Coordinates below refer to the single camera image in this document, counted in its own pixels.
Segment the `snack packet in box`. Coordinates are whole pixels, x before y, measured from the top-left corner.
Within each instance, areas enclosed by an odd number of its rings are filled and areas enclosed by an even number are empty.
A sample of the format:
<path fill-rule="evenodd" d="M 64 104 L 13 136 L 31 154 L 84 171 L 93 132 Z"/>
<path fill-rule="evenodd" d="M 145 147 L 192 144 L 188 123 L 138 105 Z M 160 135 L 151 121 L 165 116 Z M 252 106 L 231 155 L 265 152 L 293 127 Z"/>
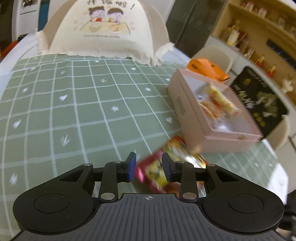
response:
<path fill-rule="evenodd" d="M 242 113 L 242 110 L 211 82 L 204 84 L 195 94 L 199 107 L 212 120 L 232 120 Z"/>

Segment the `pink storage box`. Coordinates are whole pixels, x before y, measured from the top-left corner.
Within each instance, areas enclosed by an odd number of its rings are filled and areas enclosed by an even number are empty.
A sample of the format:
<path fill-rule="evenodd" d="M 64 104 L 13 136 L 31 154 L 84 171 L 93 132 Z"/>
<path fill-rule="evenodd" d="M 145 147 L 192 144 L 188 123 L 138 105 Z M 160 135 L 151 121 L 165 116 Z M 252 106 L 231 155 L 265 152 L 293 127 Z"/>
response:
<path fill-rule="evenodd" d="M 179 68 L 168 92 L 189 152 L 244 152 L 262 139 L 259 127 L 230 87 Z"/>

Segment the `green checked tablecloth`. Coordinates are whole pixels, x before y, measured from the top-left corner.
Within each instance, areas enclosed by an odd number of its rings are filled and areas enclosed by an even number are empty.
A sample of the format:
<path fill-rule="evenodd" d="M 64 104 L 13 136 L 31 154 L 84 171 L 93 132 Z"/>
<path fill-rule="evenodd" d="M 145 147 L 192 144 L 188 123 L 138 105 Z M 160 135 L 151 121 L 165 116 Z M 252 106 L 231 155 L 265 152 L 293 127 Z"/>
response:
<path fill-rule="evenodd" d="M 1 71 L 1 240 L 15 199 L 84 163 L 141 160 L 182 134 L 167 85 L 178 64 L 44 55 Z"/>

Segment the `black gift box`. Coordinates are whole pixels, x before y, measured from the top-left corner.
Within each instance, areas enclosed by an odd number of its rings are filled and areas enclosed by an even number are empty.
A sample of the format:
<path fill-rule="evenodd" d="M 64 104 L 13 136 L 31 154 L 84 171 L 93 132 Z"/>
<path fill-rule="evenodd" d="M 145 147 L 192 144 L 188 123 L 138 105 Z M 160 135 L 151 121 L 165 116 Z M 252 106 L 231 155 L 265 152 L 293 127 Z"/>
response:
<path fill-rule="evenodd" d="M 243 68 L 230 87 L 249 111 L 264 138 L 289 114 L 281 99 L 249 66 Z"/>

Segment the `red snack bag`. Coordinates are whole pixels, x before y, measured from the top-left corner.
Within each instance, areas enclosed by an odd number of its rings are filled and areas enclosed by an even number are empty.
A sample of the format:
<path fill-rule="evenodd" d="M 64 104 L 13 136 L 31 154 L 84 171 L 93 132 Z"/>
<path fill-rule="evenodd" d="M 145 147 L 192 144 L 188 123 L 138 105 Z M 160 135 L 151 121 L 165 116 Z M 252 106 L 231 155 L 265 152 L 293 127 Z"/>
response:
<path fill-rule="evenodd" d="M 183 162 L 203 169 L 208 164 L 200 155 L 190 154 L 185 141 L 175 136 L 152 155 L 137 162 L 134 176 L 140 183 L 147 185 L 152 193 L 178 194 Z"/>

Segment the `wooden shelf with items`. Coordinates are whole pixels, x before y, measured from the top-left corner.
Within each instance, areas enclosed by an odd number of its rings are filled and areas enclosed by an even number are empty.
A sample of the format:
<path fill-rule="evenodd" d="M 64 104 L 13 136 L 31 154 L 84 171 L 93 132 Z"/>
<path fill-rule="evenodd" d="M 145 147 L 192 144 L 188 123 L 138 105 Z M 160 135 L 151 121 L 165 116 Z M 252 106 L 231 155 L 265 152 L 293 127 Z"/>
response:
<path fill-rule="evenodd" d="M 256 61 L 265 56 L 261 69 L 275 66 L 272 81 L 282 87 L 295 80 L 295 3 L 293 1 L 227 1 L 211 35 L 219 40 L 234 23 L 255 50 Z"/>

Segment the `orange bag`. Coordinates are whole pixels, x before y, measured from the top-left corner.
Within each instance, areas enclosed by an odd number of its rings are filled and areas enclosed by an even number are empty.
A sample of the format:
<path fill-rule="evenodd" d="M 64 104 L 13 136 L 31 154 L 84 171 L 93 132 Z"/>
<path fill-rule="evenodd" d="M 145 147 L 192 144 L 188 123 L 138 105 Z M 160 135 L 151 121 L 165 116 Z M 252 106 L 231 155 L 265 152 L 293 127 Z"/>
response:
<path fill-rule="evenodd" d="M 224 82 L 230 78 L 218 65 L 205 58 L 191 59 L 187 69 L 218 82 Z"/>

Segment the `cream cartoon food cover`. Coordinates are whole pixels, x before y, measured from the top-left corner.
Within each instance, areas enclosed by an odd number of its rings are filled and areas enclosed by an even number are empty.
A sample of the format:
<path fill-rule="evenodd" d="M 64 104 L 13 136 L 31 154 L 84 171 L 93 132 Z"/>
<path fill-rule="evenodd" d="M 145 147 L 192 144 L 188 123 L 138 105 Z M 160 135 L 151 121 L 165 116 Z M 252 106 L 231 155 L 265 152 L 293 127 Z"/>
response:
<path fill-rule="evenodd" d="M 132 58 L 160 66 L 171 51 L 165 22 L 142 1 L 66 1 L 36 33 L 41 54 Z"/>

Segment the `beige chair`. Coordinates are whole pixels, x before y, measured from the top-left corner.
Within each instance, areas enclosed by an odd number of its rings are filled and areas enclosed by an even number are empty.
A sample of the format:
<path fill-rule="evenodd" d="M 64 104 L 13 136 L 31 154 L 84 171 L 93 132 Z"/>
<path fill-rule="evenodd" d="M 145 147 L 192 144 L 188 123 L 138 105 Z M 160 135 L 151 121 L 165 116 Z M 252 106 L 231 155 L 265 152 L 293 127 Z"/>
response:
<path fill-rule="evenodd" d="M 228 74 L 233 64 L 233 58 L 230 57 L 222 48 L 215 45 L 202 48 L 191 59 L 196 60 L 199 58 L 205 58 L 218 65 L 226 74 Z"/>

